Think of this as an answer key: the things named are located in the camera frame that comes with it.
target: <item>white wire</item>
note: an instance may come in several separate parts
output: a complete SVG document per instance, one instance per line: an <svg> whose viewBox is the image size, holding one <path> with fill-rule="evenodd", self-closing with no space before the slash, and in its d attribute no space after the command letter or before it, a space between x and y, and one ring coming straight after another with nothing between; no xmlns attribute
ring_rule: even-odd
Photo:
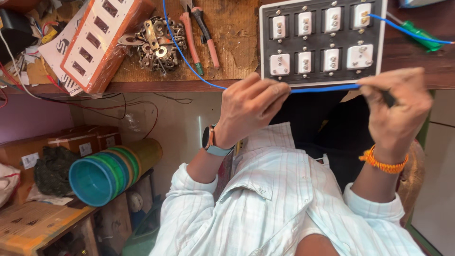
<svg viewBox="0 0 455 256"><path fill-rule="evenodd" d="M14 60L14 56L13 56L13 54L11 53L10 47L9 47L8 44L6 43L6 40L5 40L5 38L3 37L3 34L1 33L1 30L0 30L0 37L1 37L2 41L3 41L3 43L5 44L6 49L8 50L8 53L9 53L10 56L11 56L11 60L13 61L14 69L16 70L17 77L19 78L20 84L22 85L22 87L24 88L24 90L25 90L30 96L32 96L33 98L40 99L40 98L38 98L37 96L31 94L31 93L27 90L27 87L25 87L24 83L22 82L22 79L20 78L20 72L19 72L19 70L17 69L16 61Z"/></svg>

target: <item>orange thread bracelet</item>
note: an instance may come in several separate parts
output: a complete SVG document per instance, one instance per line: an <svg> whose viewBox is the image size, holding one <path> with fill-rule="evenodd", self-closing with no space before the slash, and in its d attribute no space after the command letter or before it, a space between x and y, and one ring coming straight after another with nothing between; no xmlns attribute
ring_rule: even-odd
<svg viewBox="0 0 455 256"><path fill-rule="evenodd" d="M401 164L384 164L384 163L378 162L374 158L374 155L373 155L374 147L375 147L375 145L373 145L371 147L371 149L366 150L364 152L364 155L359 156L359 160L365 161L369 165L371 165L373 167L377 167L380 170L382 170L388 174L399 174L403 170L403 168L406 165L406 162L408 161L408 158L409 158L408 154L406 154L406 157L404 158L404 162L402 162Z"/></svg>

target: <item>watch face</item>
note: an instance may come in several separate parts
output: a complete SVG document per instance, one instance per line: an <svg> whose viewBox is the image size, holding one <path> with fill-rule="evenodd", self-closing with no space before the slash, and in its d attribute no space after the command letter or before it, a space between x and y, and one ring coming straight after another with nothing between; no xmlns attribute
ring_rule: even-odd
<svg viewBox="0 0 455 256"><path fill-rule="evenodd" d="M207 126L202 135L202 148L205 148L208 143L208 138L210 137L210 128Z"/></svg>

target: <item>hand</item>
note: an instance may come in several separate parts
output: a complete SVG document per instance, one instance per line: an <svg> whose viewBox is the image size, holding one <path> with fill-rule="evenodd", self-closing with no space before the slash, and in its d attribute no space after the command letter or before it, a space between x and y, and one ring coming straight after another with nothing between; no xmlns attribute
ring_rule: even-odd
<svg viewBox="0 0 455 256"><path fill-rule="evenodd" d="M254 72L231 85L223 92L214 144L223 149L231 148L237 141L267 126L290 92L286 83L261 80Z"/></svg>
<svg viewBox="0 0 455 256"><path fill-rule="evenodd" d="M385 164L402 163L433 103L425 87L424 69L389 71L362 78L358 84L370 108L374 157ZM394 106L387 106L380 90L389 90Z"/></svg>

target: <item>blue bowl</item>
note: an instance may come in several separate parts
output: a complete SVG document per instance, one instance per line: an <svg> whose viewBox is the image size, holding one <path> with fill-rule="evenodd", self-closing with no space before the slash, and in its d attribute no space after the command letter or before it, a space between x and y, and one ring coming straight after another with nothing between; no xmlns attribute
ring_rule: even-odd
<svg viewBox="0 0 455 256"><path fill-rule="evenodd" d="M70 167L69 180L77 197L91 206L107 204L116 191L111 169L95 159L75 161Z"/></svg>
<svg viewBox="0 0 455 256"><path fill-rule="evenodd" d="M123 160L121 158L119 158L117 155L115 155L113 153L102 152L101 151L99 153L96 153L95 155L98 155L98 154L105 155L105 156L108 156L110 158L113 158L115 160L115 162L118 163L118 165L120 166L121 171L123 173L123 187L120 190L119 194L122 193L123 191L125 191L126 185L130 181L130 173L128 171L128 167L126 166L126 164L123 162Z"/></svg>

